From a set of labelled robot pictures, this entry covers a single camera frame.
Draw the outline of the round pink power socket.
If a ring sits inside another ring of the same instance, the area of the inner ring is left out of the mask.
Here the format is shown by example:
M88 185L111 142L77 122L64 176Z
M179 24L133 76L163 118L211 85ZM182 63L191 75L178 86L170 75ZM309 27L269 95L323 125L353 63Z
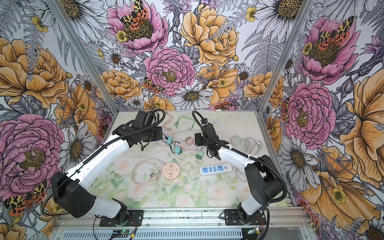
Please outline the round pink power socket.
M170 162L164 165L162 174L166 180L173 181L180 176L180 171L180 166L177 163Z

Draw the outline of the white blue power strip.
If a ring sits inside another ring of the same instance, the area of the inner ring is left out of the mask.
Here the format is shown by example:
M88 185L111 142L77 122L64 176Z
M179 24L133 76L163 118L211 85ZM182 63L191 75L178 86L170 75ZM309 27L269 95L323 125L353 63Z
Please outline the white blue power strip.
M210 176L217 174L227 174L233 171L231 164L216 164L216 165L207 165L202 166L199 169L199 174L201 176Z

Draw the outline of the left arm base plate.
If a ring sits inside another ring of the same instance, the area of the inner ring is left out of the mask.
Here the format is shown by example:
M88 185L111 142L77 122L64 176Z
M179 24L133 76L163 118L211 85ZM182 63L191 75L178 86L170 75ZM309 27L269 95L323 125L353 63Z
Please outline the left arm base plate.
M144 210L127 210L125 213L110 219L102 217L100 227L140 227L144 218Z

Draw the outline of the teal charger with white cable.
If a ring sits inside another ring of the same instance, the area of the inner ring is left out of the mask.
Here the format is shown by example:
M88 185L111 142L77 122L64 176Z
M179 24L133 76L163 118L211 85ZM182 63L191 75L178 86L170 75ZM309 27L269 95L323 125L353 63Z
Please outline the teal charger with white cable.
M179 146L175 146L175 149L174 149L175 154L180 155L182 153L182 151L183 151L182 148L180 148Z

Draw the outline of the pink charger plug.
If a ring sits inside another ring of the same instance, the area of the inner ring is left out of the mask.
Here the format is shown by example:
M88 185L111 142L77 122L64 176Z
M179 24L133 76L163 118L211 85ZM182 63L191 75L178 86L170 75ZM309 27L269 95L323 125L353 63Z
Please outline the pink charger plug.
M195 140L192 137L187 137L186 138L186 143L191 146L195 144Z

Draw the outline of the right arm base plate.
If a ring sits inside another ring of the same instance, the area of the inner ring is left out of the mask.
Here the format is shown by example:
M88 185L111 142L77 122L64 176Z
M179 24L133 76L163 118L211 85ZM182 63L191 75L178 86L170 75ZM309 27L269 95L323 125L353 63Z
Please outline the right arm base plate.
M225 209L223 218L226 226L264 226L267 224L266 215L260 211L247 215L238 209Z

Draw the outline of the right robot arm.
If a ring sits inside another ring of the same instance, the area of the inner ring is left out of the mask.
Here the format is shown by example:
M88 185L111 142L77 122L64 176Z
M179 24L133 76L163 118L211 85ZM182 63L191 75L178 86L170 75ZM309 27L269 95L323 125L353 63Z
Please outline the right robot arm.
M237 216L242 224L250 224L258 212L287 197L287 185L272 159L252 156L220 140L212 124L199 124L201 133L195 134L195 143L207 148L208 155L229 163L246 174L250 195L238 205Z

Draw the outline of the aluminium front rail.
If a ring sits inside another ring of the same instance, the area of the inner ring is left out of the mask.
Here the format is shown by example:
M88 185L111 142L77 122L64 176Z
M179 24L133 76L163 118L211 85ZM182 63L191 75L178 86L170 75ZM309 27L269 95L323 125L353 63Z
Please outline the aluminium front rail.
M310 220L302 207L270 207L270 228L309 227ZM224 208L145 209L138 224L140 230L226 228ZM99 230L100 219L94 215L81 218L63 216L54 227L59 230Z

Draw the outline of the teal charger with black cable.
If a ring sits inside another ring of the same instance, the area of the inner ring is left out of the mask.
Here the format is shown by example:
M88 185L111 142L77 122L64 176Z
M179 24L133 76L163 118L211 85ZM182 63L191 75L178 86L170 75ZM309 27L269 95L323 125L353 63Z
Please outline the teal charger with black cable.
M171 145L174 141L171 136L166 137L165 142L167 145Z

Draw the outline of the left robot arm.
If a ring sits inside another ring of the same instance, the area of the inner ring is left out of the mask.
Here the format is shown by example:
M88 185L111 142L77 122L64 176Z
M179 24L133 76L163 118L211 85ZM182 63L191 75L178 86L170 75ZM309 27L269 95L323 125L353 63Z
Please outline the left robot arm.
M121 226L128 220L128 208L121 201L91 194L88 189L96 177L118 156L138 143L157 142L162 139L159 123L140 126L134 121L120 125L90 156L65 173L57 172L51 178L52 198L70 215L80 218L93 214L109 219Z

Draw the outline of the green charger plug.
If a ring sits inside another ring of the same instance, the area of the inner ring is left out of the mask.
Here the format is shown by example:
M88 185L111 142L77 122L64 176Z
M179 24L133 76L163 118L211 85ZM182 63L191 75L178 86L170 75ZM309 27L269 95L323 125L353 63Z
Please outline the green charger plug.
M204 157L204 152L202 150L199 150L196 152L195 154L195 157L198 159L198 160L202 160L203 157Z

